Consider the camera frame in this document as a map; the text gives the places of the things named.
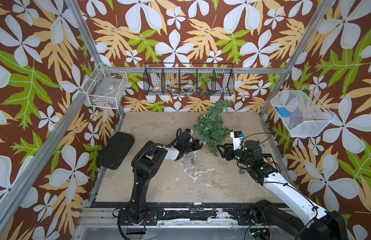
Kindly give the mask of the small green christmas tree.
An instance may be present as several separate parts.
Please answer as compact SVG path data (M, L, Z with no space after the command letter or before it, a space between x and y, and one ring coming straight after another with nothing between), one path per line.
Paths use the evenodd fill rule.
M230 100L217 101L208 108L205 114L198 116L197 122L194 125L199 139L208 146L209 152L215 157L217 157L218 154L216 146L220 145L232 131L224 126L222 119L223 113L229 113L227 108L230 107L230 105Z

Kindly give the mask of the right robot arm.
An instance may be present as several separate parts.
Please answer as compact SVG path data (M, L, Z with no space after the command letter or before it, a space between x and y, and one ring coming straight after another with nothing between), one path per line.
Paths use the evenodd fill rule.
M346 240L345 220L336 211L329 212L312 202L291 185L268 162L270 154L264 154L258 141L234 140L232 144L218 145L218 152L227 161L235 160L251 178L274 193L291 210L280 210L269 201L255 203L250 211L255 224L271 224L293 236L296 240Z

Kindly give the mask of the clear string lights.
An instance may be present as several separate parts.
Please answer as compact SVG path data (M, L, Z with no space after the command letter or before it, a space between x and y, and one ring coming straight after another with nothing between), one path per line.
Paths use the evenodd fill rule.
M196 139L193 136L193 130L186 129L185 132L189 134L190 139L185 152L185 160L182 161L185 170L192 170L198 167L199 152L208 153L209 148L206 142Z

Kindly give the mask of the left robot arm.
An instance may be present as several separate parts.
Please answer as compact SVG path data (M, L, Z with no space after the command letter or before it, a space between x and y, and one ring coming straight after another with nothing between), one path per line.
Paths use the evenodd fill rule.
M163 161L178 161L184 155L202 148L203 141L195 139L190 129L178 129L176 138L168 145L147 141L133 158L134 186L130 200L120 207L118 220L133 225L144 221L147 192L151 179L158 173Z

